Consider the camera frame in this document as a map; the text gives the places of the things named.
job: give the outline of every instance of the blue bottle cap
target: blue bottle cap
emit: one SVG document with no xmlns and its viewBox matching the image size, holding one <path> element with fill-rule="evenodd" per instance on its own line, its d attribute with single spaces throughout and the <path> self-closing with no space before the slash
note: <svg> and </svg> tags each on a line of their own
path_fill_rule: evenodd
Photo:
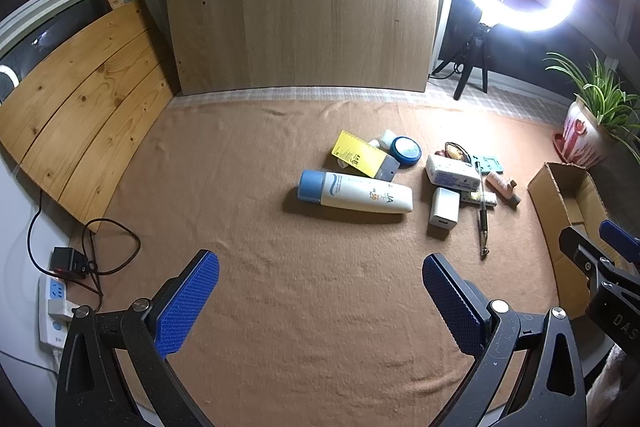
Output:
<svg viewBox="0 0 640 427">
<path fill-rule="evenodd" d="M 415 140 L 406 136 L 398 136 L 389 148 L 389 154 L 400 162 L 400 165 L 408 167 L 418 163 L 422 156 L 422 150 Z"/>
<path fill-rule="evenodd" d="M 298 184 L 298 199 L 308 203 L 320 203 L 325 172 L 302 171 Z"/>
</svg>

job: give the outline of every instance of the yellow ruler card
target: yellow ruler card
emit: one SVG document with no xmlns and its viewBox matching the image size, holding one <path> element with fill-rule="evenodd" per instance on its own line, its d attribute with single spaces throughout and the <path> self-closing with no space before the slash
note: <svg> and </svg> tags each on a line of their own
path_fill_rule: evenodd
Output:
<svg viewBox="0 0 640 427">
<path fill-rule="evenodd" d="M 355 167 L 358 171 L 364 172 L 370 178 L 376 177 L 382 162 L 386 158 L 384 151 L 376 149 L 347 131 L 340 133 L 331 154 Z"/>
</svg>

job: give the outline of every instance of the open cardboard box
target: open cardboard box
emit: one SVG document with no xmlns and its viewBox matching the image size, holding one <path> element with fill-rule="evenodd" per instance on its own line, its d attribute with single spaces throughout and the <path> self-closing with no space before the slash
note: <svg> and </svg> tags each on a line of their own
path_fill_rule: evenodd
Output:
<svg viewBox="0 0 640 427">
<path fill-rule="evenodd" d="M 545 163 L 528 188 L 545 233 L 560 305 L 570 319 L 584 315 L 589 303 L 587 277 L 560 251 L 558 239 L 562 229 L 573 225 L 616 267 L 630 271 L 630 265 L 600 239 L 598 229 L 607 219 L 607 211 L 598 190 L 585 169 L 561 163 Z"/>
</svg>

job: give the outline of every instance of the orange-brown fabric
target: orange-brown fabric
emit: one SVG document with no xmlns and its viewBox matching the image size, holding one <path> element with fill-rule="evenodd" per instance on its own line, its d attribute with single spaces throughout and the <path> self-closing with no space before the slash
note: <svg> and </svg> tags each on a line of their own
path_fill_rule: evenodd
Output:
<svg viewBox="0 0 640 427">
<path fill-rule="evenodd" d="M 366 140 L 390 128 L 424 156 L 396 174 L 414 190 L 404 217 L 296 199 L 303 169 L 337 170 L 346 129 Z M 396 103 L 241 102 L 167 107 L 140 145 L 107 216 L 142 238 L 126 269 L 102 278 L 105 309 L 152 296 L 200 249 L 220 258 L 220 283 L 176 355 L 182 383 L 219 426 L 428 425 L 464 377 L 462 355 L 422 285 L 422 261 L 445 254 L 463 278 L 518 311 L 556 305 L 545 238 L 526 191 L 555 159 L 548 126 Z M 434 187 L 426 154 L 445 140 L 495 154 L 522 203 L 489 213 L 479 259 L 477 207 L 450 233 L 427 227 Z M 104 225 L 101 269 L 132 241 Z M 91 301 L 73 289 L 76 301 Z M 512 364 L 508 384 L 519 363 Z M 127 378 L 134 374 L 125 365 Z M 146 400 L 136 384 L 137 399 Z M 495 400 L 508 397 L 508 385 Z"/>
</svg>

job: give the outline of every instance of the screw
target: screw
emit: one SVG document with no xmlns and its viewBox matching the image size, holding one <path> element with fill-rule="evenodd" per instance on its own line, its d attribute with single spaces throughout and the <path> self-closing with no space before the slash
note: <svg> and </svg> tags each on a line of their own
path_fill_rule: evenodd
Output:
<svg viewBox="0 0 640 427">
<path fill-rule="evenodd" d="M 76 317 L 84 319 L 89 314 L 89 306 L 80 306 L 76 310 Z"/>
<path fill-rule="evenodd" d="M 564 319 L 566 317 L 566 312 L 562 308 L 551 308 L 551 314 L 556 319 Z"/>
<path fill-rule="evenodd" d="M 149 299 L 137 299 L 133 302 L 133 311 L 135 312 L 143 312 L 151 306 Z"/>
<path fill-rule="evenodd" d="M 496 313 L 506 313 L 509 311 L 509 305 L 505 301 L 493 301 L 491 303 L 491 308 Z"/>
</svg>

